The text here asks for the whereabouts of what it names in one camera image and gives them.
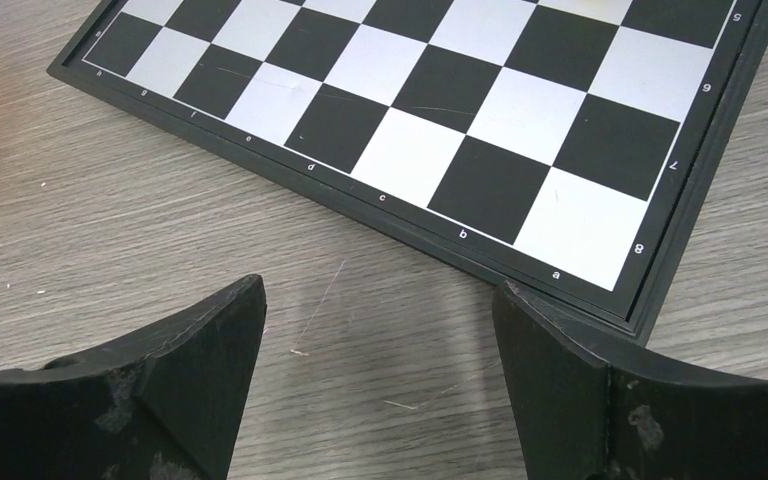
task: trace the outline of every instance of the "white square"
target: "white square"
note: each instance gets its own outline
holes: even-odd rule
[[[633,0],[540,0],[544,7],[620,25]]]
[[[590,93],[683,122],[710,61],[707,48],[623,27]]]
[[[553,168],[514,248],[613,290],[646,206],[644,201]]]
[[[171,98],[209,45],[198,38],[163,28],[127,78],[147,90]]]
[[[281,0],[242,0],[213,43],[257,60],[266,60],[299,8]]]
[[[120,12],[157,25],[166,25],[183,0],[128,0]]]
[[[373,5],[375,0],[307,0],[304,8],[360,23]]]
[[[316,80],[264,63],[225,121],[267,142],[283,145],[319,87]]]
[[[361,25],[325,83],[391,105],[423,50],[422,42]]]
[[[462,133],[390,109],[351,176],[425,208],[463,139]]]
[[[504,65],[534,8],[523,0],[455,0],[430,43]]]
[[[552,165],[584,92],[503,68],[469,129],[469,136]]]

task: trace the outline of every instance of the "tabletop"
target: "tabletop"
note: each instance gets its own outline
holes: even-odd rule
[[[47,76],[96,4],[0,1],[0,369],[257,273],[229,478],[524,478],[492,286]],[[768,52],[648,348],[768,379]]]

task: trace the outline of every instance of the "black board frame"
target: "black board frame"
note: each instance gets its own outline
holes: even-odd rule
[[[193,123],[182,121],[169,111],[141,102],[131,95],[96,82],[91,76],[69,67],[69,62],[73,60],[80,47],[92,39],[96,25],[106,18],[110,9],[119,1],[102,0],[95,7],[48,66],[46,69],[48,75],[480,280],[495,285],[505,281],[523,282],[505,275],[500,269],[488,266],[496,262],[482,258],[479,253],[452,240],[417,227],[364,200],[344,194],[241,144],[219,137]],[[744,18],[749,16],[748,12],[743,12],[742,15]],[[573,318],[640,345],[648,342],[744,101],[767,50],[768,0],[760,0],[757,9],[751,12],[751,19],[746,21],[750,21],[751,24],[746,28],[743,36],[740,54],[732,64],[728,79],[716,100],[707,131],[703,135],[693,165],[684,177],[684,185],[681,187],[678,200],[668,214],[667,226],[657,242],[647,273],[643,276],[644,281],[637,289],[630,314],[624,319],[613,318],[611,314],[551,285],[536,280],[534,284],[529,283],[530,288],[546,295],[549,301],[556,303],[559,309],[567,311]]]

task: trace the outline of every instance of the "black and white checkered board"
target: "black and white checkered board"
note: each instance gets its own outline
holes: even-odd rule
[[[73,68],[624,318],[757,5],[127,0]]]

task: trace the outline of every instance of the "wooden table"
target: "wooden table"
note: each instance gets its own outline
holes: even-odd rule
[[[0,369],[259,273],[231,478],[523,478],[490,286],[49,78],[95,5],[0,0]],[[768,379],[768,54],[649,347]]]

